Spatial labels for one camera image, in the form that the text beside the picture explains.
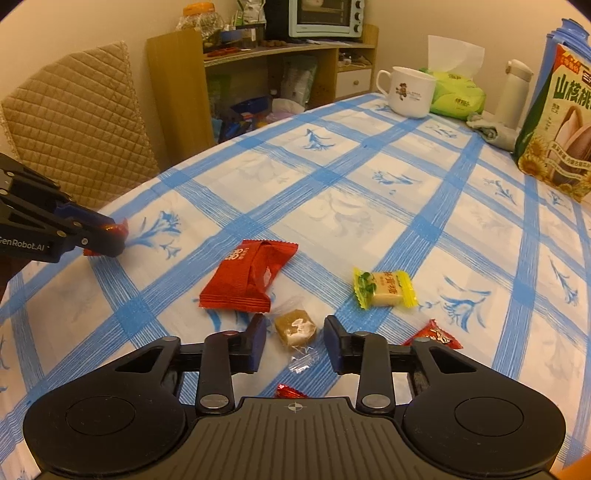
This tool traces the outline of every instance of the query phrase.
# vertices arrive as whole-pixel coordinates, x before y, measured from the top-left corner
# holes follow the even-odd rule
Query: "quilted chair cushion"
[[[2,102],[17,160],[98,209],[158,174],[124,42],[70,54]]]

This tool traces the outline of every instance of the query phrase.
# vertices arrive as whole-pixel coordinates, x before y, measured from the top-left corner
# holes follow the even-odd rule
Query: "red snack package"
[[[199,306],[268,312],[271,300],[265,290],[297,252],[297,247],[297,244],[275,240],[243,240],[219,264],[199,296]]]
[[[454,350],[463,348],[462,344],[458,342],[452,335],[447,333],[445,330],[441,330],[433,319],[429,320],[429,323],[425,328],[415,333],[415,335],[410,337],[406,342],[403,343],[403,345],[410,345],[415,338],[419,337],[427,337],[432,340],[436,340],[439,343],[448,346],[449,348],[453,348]]]
[[[108,232],[113,232],[114,235],[122,236],[124,240],[127,240],[127,236],[129,235],[129,225],[127,223],[127,218],[124,218],[121,223],[111,223],[110,225],[103,225],[101,228],[103,230],[107,230]],[[93,252],[89,248],[85,248],[82,252],[82,255],[85,257],[100,256],[100,254]]]
[[[280,383],[275,390],[275,398],[308,398],[308,395]]]

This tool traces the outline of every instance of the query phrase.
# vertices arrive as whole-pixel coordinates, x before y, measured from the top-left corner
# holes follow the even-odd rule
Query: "blue container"
[[[546,48],[544,49],[544,58],[542,59],[542,66],[538,81],[535,84],[534,96],[536,99],[544,83],[548,79],[548,75],[552,71],[554,58],[556,57],[556,45],[562,44],[569,50],[573,50],[586,61],[591,62],[591,47],[587,40],[589,39],[589,32],[587,32],[580,24],[571,18],[562,19],[562,27],[552,30],[546,35]]]

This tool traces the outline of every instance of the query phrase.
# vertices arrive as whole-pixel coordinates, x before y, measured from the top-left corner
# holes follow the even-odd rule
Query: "brown sugar candy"
[[[316,336],[316,325],[305,310],[293,310],[278,316],[275,330],[287,346],[305,346]]]

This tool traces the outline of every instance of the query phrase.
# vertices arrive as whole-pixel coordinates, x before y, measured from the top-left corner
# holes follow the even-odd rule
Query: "wrapped candy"
[[[422,328],[419,332],[415,333],[412,337],[410,337],[403,345],[410,345],[415,338],[425,337],[430,338],[431,340],[436,340],[443,345],[448,346],[449,348],[453,348],[454,350],[459,350],[462,347],[462,344],[458,342],[453,335],[447,333],[445,330],[441,330],[435,320],[429,320],[429,323],[426,327]]]
[[[302,347],[316,336],[316,325],[305,310],[292,310],[275,318],[275,330],[281,341],[292,347]]]
[[[268,312],[271,300],[265,291],[297,248],[297,244],[288,242],[243,240],[219,264],[199,296],[199,306]]]
[[[127,223],[127,218],[123,219],[121,223],[111,223],[109,225],[104,225],[102,229],[108,232],[112,232],[114,235],[123,237],[123,240],[126,240],[127,236],[129,235],[129,225]],[[85,248],[82,252],[82,255],[84,255],[85,257],[100,256],[100,254],[93,252],[89,248]]]
[[[275,398],[309,398],[308,395],[280,383],[275,389]]]
[[[355,268],[353,289],[359,305],[364,310],[370,307],[388,307],[400,304],[406,308],[418,305],[410,276],[403,270],[362,272]]]

